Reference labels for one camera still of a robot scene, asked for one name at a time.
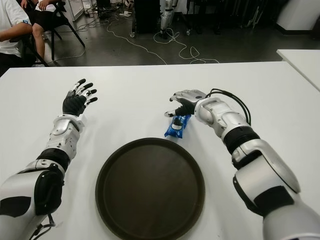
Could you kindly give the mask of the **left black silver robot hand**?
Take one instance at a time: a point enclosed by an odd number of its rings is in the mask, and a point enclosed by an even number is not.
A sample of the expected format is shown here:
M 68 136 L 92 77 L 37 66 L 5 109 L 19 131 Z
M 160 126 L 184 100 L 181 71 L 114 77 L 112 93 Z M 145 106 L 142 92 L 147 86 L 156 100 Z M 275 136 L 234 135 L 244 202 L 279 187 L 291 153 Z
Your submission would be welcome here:
M 76 117 L 83 114 L 88 105 L 98 100 L 93 96 L 97 92 L 93 86 L 92 82 L 86 83 L 84 78 L 77 81 L 63 100 L 62 113 Z

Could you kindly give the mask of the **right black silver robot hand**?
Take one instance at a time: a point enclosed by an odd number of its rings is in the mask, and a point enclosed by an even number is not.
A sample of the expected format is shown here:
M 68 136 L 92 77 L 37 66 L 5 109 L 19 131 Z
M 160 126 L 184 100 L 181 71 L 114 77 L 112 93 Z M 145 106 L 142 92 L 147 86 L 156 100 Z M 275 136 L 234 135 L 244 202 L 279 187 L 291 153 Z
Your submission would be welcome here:
M 193 115 L 195 113 L 195 107 L 198 101 L 204 99 L 206 94 L 200 90 L 182 90 L 175 92 L 170 98 L 169 101 L 176 101 L 181 104 L 175 110 L 170 110 L 164 113 L 165 117 L 171 118 L 174 116 L 187 116 Z

